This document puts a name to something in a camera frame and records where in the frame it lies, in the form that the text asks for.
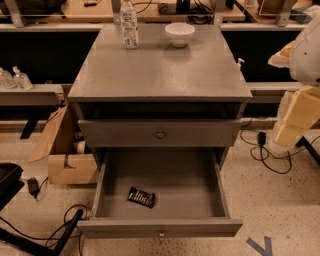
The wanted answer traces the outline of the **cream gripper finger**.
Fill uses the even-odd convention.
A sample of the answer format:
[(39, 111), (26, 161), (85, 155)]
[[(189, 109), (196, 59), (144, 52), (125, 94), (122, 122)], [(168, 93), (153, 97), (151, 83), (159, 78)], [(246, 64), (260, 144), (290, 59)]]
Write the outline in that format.
[(304, 86), (286, 91), (278, 109), (273, 129), (273, 143), (278, 147), (293, 147), (320, 119), (320, 89)]
[(277, 68), (289, 68), (294, 41), (286, 44), (280, 51), (272, 55), (268, 64)]

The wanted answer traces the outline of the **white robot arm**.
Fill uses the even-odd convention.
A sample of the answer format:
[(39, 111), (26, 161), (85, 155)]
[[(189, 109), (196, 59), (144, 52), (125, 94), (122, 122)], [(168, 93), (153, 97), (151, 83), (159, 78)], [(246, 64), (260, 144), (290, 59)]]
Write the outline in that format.
[(277, 153), (292, 149), (320, 119), (320, 17), (315, 16), (296, 39), (272, 55), (268, 63), (287, 67), (302, 84), (281, 98), (269, 145)]

